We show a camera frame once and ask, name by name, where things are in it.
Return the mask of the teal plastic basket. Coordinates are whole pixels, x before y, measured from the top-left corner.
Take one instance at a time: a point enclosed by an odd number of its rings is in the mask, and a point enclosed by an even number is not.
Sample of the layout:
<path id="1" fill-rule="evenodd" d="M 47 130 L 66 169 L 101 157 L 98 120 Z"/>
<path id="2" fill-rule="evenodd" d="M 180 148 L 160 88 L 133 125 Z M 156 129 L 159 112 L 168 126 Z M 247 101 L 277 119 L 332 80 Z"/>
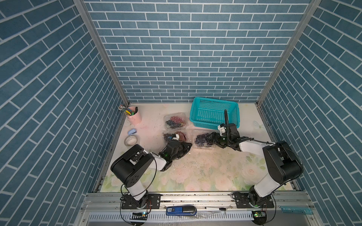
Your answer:
<path id="1" fill-rule="evenodd" d="M 227 111 L 229 123 L 240 126 L 239 106 L 236 102 L 196 97 L 193 100 L 190 121 L 196 127 L 217 130 L 225 123 L 224 111 Z"/>

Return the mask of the blue black handheld device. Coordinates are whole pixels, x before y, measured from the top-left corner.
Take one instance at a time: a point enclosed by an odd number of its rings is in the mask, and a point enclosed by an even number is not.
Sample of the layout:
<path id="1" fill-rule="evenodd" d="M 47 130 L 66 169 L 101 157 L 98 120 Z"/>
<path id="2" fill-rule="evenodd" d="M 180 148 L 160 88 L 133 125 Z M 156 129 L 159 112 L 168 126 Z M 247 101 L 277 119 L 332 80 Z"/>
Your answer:
<path id="1" fill-rule="evenodd" d="M 167 216 L 195 216 L 197 208 L 193 205 L 171 206 L 166 208 Z"/>

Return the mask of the clear clamshell container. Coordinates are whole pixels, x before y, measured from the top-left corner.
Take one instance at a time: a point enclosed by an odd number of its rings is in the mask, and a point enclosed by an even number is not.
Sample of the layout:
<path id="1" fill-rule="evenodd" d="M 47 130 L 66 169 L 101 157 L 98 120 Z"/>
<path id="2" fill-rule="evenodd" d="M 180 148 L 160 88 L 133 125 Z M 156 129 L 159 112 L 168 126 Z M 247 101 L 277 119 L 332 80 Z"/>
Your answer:
<path id="1" fill-rule="evenodd" d="M 185 128 L 188 125 L 185 113 L 175 113 L 164 117 L 166 130 Z"/>
<path id="2" fill-rule="evenodd" d="M 186 130 L 168 130 L 163 132 L 163 139 L 165 144 L 173 140 L 186 142 L 188 140 Z"/>
<path id="3" fill-rule="evenodd" d="M 191 142 L 194 148 L 198 149 L 213 149 L 216 145 L 210 141 L 208 137 L 213 133 L 213 130 L 191 130 Z"/>

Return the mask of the pink pen cup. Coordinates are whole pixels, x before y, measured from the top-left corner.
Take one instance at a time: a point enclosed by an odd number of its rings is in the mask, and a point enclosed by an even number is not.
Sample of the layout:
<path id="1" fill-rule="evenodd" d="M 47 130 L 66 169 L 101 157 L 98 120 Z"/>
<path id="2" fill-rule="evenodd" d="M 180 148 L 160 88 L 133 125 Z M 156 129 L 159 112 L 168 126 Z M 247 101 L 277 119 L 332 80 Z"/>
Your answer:
<path id="1" fill-rule="evenodd" d="M 129 120 L 130 124 L 131 125 L 140 124 L 142 121 L 142 118 L 141 118 L 140 111 L 138 110 L 138 107 L 129 106 L 128 109 L 132 111 L 131 115 L 127 116 L 127 119 Z"/>

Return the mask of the teal metal bracket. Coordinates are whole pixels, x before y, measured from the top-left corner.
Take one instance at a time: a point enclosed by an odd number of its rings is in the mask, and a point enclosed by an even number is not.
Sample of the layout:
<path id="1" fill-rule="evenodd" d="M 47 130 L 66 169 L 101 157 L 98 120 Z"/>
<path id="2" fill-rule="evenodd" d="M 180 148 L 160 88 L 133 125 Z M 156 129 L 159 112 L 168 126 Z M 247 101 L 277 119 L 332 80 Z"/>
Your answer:
<path id="1" fill-rule="evenodd" d="M 283 213 L 313 215 L 312 209 L 306 207 L 281 206 L 281 211 Z"/>

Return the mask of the red grape bunch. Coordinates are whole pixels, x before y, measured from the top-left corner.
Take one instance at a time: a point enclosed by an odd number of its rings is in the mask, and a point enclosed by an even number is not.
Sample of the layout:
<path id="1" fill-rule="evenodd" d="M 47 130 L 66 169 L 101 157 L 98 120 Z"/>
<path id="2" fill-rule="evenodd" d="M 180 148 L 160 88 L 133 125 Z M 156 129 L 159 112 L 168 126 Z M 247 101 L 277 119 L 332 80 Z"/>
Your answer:
<path id="1" fill-rule="evenodd" d="M 182 117 L 172 116 L 170 119 L 177 123 L 174 127 L 182 127 L 186 125 L 186 121 Z"/>
<path id="2" fill-rule="evenodd" d="M 184 133 L 182 133 L 182 132 L 176 132 L 176 135 L 178 135 L 179 136 L 179 141 L 182 141 L 182 142 L 186 142 L 187 141 L 187 138 L 186 138 L 186 136 L 185 136 L 185 134 Z"/>

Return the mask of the tape roll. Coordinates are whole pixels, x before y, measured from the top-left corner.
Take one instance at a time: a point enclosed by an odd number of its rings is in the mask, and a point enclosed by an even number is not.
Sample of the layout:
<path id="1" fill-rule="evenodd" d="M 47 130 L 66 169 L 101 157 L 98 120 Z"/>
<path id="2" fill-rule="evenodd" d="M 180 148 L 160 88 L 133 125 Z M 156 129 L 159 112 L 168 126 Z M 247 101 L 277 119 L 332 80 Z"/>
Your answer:
<path id="1" fill-rule="evenodd" d="M 124 140 L 124 145 L 127 146 L 127 147 L 132 147 L 136 144 L 139 144 L 139 138 L 137 135 L 130 135 L 130 136 L 127 136 Z"/>

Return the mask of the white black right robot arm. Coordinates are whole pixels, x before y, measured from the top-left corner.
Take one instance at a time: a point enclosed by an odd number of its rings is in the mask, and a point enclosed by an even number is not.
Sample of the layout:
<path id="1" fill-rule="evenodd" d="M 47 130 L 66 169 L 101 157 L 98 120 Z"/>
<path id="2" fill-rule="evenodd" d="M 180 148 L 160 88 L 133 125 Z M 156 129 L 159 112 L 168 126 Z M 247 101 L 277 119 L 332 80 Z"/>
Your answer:
<path id="1" fill-rule="evenodd" d="M 255 208 L 263 205 L 279 187 L 298 178 L 304 170 L 302 160 L 284 141 L 271 143 L 218 132 L 211 133 L 206 140 L 221 148 L 230 147 L 264 158 L 267 174 L 248 193 L 248 201 Z"/>

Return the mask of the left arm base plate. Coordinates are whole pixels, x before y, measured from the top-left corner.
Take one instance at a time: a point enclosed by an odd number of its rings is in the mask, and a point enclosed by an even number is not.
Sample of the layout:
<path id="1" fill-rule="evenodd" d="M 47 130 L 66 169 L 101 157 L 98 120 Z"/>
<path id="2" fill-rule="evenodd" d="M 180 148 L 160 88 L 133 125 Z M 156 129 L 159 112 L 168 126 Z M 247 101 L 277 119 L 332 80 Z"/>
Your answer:
<path id="1" fill-rule="evenodd" d="M 121 201 L 121 208 L 125 210 L 132 209 L 146 209 L 151 208 L 159 209 L 161 202 L 161 194 L 148 194 L 146 193 L 144 196 L 140 198 L 140 200 L 136 200 L 130 194 L 125 194 Z"/>

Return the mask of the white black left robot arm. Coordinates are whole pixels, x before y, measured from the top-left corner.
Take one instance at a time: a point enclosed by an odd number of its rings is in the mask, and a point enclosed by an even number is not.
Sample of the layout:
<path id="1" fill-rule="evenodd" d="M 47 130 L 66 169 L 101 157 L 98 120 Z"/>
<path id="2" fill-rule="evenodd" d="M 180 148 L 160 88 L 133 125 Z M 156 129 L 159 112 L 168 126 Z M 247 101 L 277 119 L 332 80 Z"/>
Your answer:
<path id="1" fill-rule="evenodd" d="M 173 140 L 167 143 L 159 153 L 147 152 L 141 145 L 135 144 L 123 155 L 117 158 L 110 169 L 124 184 L 135 201 L 146 197 L 147 188 L 140 182 L 148 169 L 156 171 L 168 170 L 173 161 L 184 157 L 191 150 L 192 144 Z"/>

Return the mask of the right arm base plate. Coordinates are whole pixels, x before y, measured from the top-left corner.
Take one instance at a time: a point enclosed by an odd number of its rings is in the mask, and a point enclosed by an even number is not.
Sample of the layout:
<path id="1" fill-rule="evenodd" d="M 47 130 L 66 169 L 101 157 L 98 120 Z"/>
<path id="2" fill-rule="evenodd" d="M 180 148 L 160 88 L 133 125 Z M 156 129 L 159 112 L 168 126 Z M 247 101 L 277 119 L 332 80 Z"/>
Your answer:
<path id="1" fill-rule="evenodd" d="M 235 200 L 238 209 L 242 208 L 274 208 L 272 196 L 259 197 L 254 193 L 234 192 L 231 197 Z"/>

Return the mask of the small blue stapler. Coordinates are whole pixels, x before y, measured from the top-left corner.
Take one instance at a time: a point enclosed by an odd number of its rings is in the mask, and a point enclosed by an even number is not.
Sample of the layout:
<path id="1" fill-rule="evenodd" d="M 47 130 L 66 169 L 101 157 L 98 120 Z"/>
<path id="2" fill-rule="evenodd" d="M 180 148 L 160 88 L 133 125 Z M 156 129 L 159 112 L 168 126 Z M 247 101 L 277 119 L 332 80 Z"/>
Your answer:
<path id="1" fill-rule="evenodd" d="M 131 135 L 136 134 L 136 133 L 137 133 L 136 129 L 131 129 L 131 130 L 128 131 L 128 136 L 131 136 Z"/>

